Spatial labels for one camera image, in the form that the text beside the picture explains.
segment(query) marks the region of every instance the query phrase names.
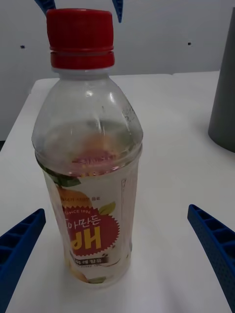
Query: white table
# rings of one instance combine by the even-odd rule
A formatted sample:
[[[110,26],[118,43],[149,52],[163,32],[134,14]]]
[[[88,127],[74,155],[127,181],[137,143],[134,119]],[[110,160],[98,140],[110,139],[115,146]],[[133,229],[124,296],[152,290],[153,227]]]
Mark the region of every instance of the white table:
[[[80,287],[64,266],[46,184],[31,145],[56,79],[37,81],[0,153],[0,235],[39,207],[47,223],[8,313],[231,313],[187,221],[194,203],[235,228],[235,155],[207,135],[218,73],[116,76],[143,127],[133,258],[108,289]]]

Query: bottle cap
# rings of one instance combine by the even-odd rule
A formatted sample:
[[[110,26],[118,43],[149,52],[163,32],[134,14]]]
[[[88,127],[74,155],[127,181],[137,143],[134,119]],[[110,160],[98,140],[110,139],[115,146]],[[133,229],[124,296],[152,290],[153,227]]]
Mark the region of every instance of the bottle cap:
[[[48,10],[47,34],[54,68],[98,69],[114,65],[113,20],[108,11]]]

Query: fruit illustration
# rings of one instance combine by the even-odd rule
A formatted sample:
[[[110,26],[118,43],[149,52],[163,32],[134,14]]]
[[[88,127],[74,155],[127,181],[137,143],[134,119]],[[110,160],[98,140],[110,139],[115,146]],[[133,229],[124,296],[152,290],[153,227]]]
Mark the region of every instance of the fruit illustration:
[[[80,191],[74,191],[57,186],[60,200],[64,208],[74,207],[92,207],[92,203],[87,195]]]

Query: clear plastic bottle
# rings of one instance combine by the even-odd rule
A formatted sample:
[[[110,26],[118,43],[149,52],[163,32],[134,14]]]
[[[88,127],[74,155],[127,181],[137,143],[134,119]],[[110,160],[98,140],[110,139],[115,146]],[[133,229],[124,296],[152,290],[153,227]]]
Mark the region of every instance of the clear plastic bottle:
[[[84,29],[86,38],[77,38]],[[114,64],[111,13],[51,10],[47,30],[60,80],[39,112],[32,142],[66,264],[81,281],[105,286],[130,263],[142,129],[108,76]]]

